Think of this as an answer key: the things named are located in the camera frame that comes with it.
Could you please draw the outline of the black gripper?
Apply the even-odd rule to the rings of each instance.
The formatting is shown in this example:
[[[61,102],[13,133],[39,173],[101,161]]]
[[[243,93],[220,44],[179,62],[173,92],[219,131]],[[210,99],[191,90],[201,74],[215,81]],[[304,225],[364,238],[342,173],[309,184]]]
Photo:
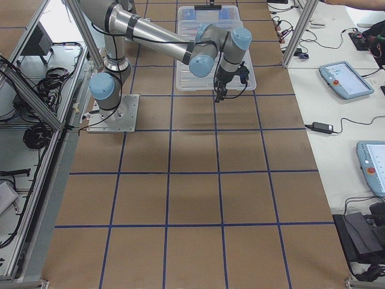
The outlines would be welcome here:
[[[226,85],[230,83],[234,76],[238,76],[242,85],[247,87],[250,71],[242,61],[238,64],[230,64],[227,61],[220,61],[214,73],[214,88],[216,89],[216,102],[225,100],[227,95]]]

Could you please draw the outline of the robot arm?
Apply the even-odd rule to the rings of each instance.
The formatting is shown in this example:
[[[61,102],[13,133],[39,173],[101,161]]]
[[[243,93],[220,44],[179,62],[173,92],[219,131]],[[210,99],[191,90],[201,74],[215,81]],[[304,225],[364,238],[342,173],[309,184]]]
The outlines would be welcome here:
[[[126,11],[117,1],[80,1],[85,15],[101,32],[123,37],[188,66],[198,78],[213,73],[215,101],[227,99],[227,85],[235,76],[247,87],[250,71],[244,55],[250,47],[251,32],[244,27],[226,30],[212,23],[201,24],[193,40]]]

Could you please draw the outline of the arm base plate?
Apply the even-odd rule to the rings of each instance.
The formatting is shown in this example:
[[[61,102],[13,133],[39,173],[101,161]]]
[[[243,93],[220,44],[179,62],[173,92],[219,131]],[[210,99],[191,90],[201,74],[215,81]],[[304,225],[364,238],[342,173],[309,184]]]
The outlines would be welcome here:
[[[133,133],[136,129],[138,107],[140,102],[140,95],[126,95],[122,96],[122,101],[117,111],[105,120],[110,113],[102,110],[102,114],[97,112],[90,116],[89,133]]]

